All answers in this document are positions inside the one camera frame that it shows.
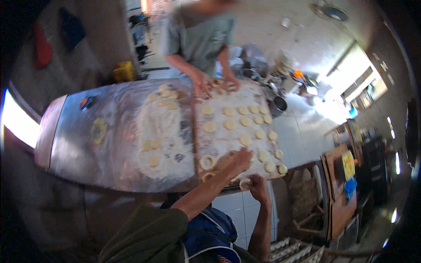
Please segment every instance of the hand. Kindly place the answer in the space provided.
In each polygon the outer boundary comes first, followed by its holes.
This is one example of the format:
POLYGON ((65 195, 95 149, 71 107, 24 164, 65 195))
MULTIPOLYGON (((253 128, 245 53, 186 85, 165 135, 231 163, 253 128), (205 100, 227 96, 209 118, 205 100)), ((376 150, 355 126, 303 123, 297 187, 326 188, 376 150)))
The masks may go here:
POLYGON ((211 98, 212 95, 209 92, 205 73, 198 69, 194 69, 193 73, 189 75, 193 82, 193 89, 195 96, 201 99, 211 98))
POLYGON ((240 89, 240 83, 238 82, 237 78, 235 77, 234 73, 229 67, 222 69, 222 75, 225 78, 225 83, 231 82, 234 84, 234 89, 231 91, 238 91, 240 89))
POLYGON ((250 192, 254 199, 259 201, 261 205, 272 207, 266 179, 257 174, 251 175, 249 178, 252 183, 250 192))
POLYGON ((231 179, 250 168, 251 157, 253 157, 253 151, 249 151, 245 147, 236 151, 234 159, 229 164, 231 179))

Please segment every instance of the dough round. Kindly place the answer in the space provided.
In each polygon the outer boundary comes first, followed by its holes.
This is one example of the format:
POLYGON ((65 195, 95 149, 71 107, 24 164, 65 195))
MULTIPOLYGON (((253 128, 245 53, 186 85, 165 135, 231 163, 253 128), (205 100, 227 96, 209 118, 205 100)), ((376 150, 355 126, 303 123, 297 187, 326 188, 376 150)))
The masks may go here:
POLYGON ((205 155, 202 157, 202 159, 200 159, 200 166, 205 171, 211 170, 215 166, 215 164, 216 164, 216 160, 215 160, 215 157, 213 157, 212 155, 205 155))
POLYGON ((216 123, 207 122, 203 125, 203 130, 207 133, 213 133, 216 131, 216 123))
POLYGON ((159 149, 161 148, 161 140, 153 140, 151 141, 152 149, 159 149))
POLYGON ((254 117, 254 123, 256 123, 257 125, 260 125, 263 123, 263 118, 260 116, 256 116, 254 117))
POLYGON ((264 133, 263 130, 257 130, 254 132, 254 135, 256 136, 256 138, 258 138, 259 140, 262 140, 266 134, 264 133))
POLYGON ((151 167, 157 167, 158 165, 159 165, 159 156, 152 156, 150 159, 149 159, 149 165, 151 166, 151 167))
POLYGON ((143 150, 144 151, 151 151, 152 150, 151 141, 145 141, 143 143, 143 150))
POLYGON ((202 182, 206 182, 207 180, 211 179, 214 175, 215 173, 206 173, 204 176, 202 176, 202 182))
POLYGON ((241 179, 241 181, 240 181, 240 189, 242 191, 250 190, 251 186, 252 185, 251 185, 251 179, 250 178, 241 179))
POLYGON ((276 141, 278 139, 278 135, 276 134, 276 132, 271 131, 268 135, 269 140, 271 141, 276 141))
POLYGON ((202 106, 200 112, 204 115, 211 115, 213 113, 213 108, 211 106, 202 106))
POLYGON ((248 110, 253 113, 253 114, 258 114, 259 113, 259 109, 257 108, 257 106, 252 105, 248 108, 248 110))
POLYGON ((235 115, 235 110, 231 107, 225 107, 224 108, 224 115, 228 117, 232 117, 235 115))
POLYGON ((176 100, 181 97, 181 94, 178 91, 171 91, 170 99, 176 100))
POLYGON ((224 121, 224 127, 227 130, 235 130, 235 121, 233 121, 233 120, 225 120, 224 121))
POLYGON ((280 166, 278 167, 278 172, 279 172, 280 174, 286 174, 286 173, 288 172, 288 168, 287 168, 285 165, 280 165, 280 166))
POLYGON ((268 114, 269 112, 265 106, 260 106, 259 110, 260 110, 260 113, 262 114, 268 114))
POLYGON ((270 117, 269 115, 264 115, 263 121, 267 124, 272 124, 272 117, 270 117))
POLYGON ((240 123, 244 127, 249 127, 251 125, 251 120, 249 118, 247 118, 247 117, 242 117, 240 119, 240 123))
POLYGON ((151 93, 151 94, 148 95, 147 100, 148 100, 148 102, 153 102, 153 101, 157 100, 158 98, 159 98, 158 94, 151 93))
POLYGON ((158 101, 158 106, 159 107, 165 107, 165 106, 168 105, 168 103, 169 103, 168 100, 163 99, 163 100, 158 101))
POLYGON ((267 151, 260 151, 258 159, 261 163, 266 163, 269 160, 269 154, 267 151))
POLYGON ((169 96, 171 96, 171 93, 172 93, 172 91, 170 91, 170 90, 163 90, 161 92, 161 96, 164 97, 164 98, 168 98, 169 96))
POLYGON ((264 166, 264 169, 268 173, 271 173, 271 172, 275 171, 275 169, 276 169, 275 163, 272 162, 272 161, 267 162, 266 165, 264 166))
POLYGON ((247 109, 246 106, 240 106, 240 107, 238 107, 237 111, 241 115, 247 115, 248 114, 248 109, 247 109))
POLYGON ((251 145, 251 138, 248 136, 248 134, 243 134, 240 136, 240 143, 246 147, 249 147, 251 145))
POLYGON ((281 150, 275 150, 275 158, 281 160, 284 153, 281 150))
POLYGON ((173 110, 173 109, 178 108, 178 106, 179 106, 179 104, 178 104, 178 103, 176 103, 175 101, 172 101, 172 102, 168 103, 168 105, 167 105, 167 109, 169 109, 169 110, 173 110))
POLYGON ((163 84, 161 86, 159 86, 159 92, 163 92, 164 90, 169 90, 170 86, 167 84, 163 84))

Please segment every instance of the blue apron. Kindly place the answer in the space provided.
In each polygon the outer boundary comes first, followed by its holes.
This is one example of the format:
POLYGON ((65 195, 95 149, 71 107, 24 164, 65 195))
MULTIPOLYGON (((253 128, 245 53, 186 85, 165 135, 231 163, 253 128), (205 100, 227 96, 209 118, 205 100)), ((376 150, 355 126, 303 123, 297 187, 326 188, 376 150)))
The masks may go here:
POLYGON ((185 261, 210 251, 217 259, 228 259, 241 263, 232 243, 237 240, 237 229, 229 216, 216 208, 207 207, 187 225, 181 238, 184 244, 185 261))

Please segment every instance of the yellow container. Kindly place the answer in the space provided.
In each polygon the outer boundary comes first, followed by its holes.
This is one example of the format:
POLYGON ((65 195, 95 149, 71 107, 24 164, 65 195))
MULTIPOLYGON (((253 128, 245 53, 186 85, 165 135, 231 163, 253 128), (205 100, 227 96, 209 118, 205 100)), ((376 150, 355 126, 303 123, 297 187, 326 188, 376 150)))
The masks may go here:
POLYGON ((131 61, 118 63, 112 71, 115 81, 118 83, 134 81, 134 68, 131 61))

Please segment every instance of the person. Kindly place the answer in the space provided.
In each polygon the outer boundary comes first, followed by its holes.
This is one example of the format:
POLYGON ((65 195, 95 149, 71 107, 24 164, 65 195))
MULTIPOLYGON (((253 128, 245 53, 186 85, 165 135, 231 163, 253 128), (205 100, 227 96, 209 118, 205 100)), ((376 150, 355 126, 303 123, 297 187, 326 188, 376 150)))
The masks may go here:
POLYGON ((189 77, 199 98, 211 97, 205 74, 216 77, 216 60, 221 63, 225 81, 232 84, 234 90, 240 87, 228 64, 237 5, 236 0, 190 1, 166 20, 162 51, 172 66, 171 77, 189 77))
POLYGON ((237 231, 229 216, 211 202, 250 167, 252 152, 234 151, 220 173, 175 201, 169 209, 138 207, 104 246, 99 262, 265 262, 269 260, 272 202, 266 179, 250 176, 252 196, 260 202, 248 251, 234 245, 237 231))

